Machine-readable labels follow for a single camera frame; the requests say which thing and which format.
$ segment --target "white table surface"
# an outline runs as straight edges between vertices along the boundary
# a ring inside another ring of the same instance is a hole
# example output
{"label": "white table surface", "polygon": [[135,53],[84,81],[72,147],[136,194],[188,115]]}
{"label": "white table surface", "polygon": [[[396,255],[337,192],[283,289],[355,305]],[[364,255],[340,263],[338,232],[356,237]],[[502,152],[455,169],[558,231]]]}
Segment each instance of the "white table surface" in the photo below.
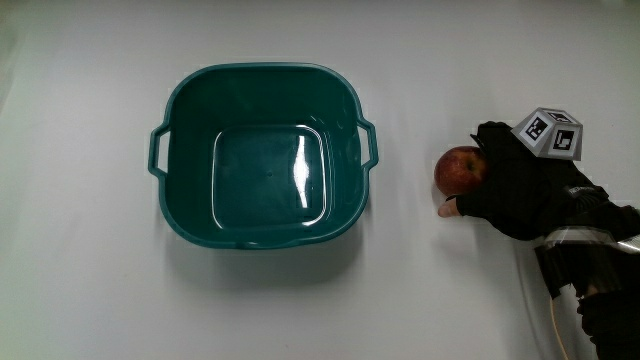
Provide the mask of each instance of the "white table surface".
{"label": "white table surface", "polygon": [[[560,358],[533,245],[438,218],[433,166],[482,122],[559,107],[579,167],[638,204],[640,4],[128,3],[0,1],[0,358]],[[369,205],[335,240],[204,249],[160,213],[170,91],[252,61],[332,68],[376,126]],[[591,359],[563,290],[567,350]]]}

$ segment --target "red apple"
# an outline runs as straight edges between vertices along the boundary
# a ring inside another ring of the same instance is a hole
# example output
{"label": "red apple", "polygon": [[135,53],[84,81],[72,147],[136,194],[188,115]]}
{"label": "red apple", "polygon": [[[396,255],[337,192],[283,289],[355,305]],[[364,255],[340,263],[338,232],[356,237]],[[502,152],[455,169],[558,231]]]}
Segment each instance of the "red apple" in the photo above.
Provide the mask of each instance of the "red apple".
{"label": "red apple", "polygon": [[489,174],[484,154],[475,146],[458,146],[442,155],[434,178],[446,196],[463,195],[477,189]]}

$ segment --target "cable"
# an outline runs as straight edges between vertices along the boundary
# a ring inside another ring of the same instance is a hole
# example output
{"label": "cable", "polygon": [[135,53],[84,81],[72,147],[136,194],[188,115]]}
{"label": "cable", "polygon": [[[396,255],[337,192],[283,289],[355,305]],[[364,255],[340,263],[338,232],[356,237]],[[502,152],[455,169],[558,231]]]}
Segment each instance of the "cable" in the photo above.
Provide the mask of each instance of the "cable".
{"label": "cable", "polygon": [[549,310],[551,311],[551,321],[553,321],[553,330],[556,332],[556,339],[558,339],[558,345],[560,345],[560,349],[562,349],[562,356],[564,360],[569,360],[569,356],[567,355],[567,350],[564,347],[564,342],[562,342],[562,338],[560,337],[560,332],[558,331],[558,324],[556,323],[556,307],[553,303],[553,299],[549,298]]}

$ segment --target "white cube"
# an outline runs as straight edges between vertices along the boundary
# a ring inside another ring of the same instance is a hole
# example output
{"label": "white cube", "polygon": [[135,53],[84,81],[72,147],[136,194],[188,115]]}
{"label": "white cube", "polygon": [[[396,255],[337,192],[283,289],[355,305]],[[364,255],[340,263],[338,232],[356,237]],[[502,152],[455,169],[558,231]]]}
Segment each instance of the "white cube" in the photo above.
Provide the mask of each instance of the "white cube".
{"label": "white cube", "polygon": [[537,108],[511,132],[537,157],[582,156],[582,124],[564,110]]}

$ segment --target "teal plastic basin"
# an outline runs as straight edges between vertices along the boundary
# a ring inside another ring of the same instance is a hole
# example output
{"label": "teal plastic basin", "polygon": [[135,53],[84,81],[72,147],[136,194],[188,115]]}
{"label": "teal plastic basin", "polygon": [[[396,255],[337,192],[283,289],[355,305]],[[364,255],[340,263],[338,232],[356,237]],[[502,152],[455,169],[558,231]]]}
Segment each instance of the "teal plastic basin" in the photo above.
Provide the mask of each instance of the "teal plastic basin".
{"label": "teal plastic basin", "polygon": [[[369,160],[361,164],[358,127]],[[160,137],[169,132],[166,172]],[[351,85],[322,66],[215,65],[173,91],[151,133],[160,207],[186,240],[275,249],[332,239],[351,227],[378,163],[375,129]]]}

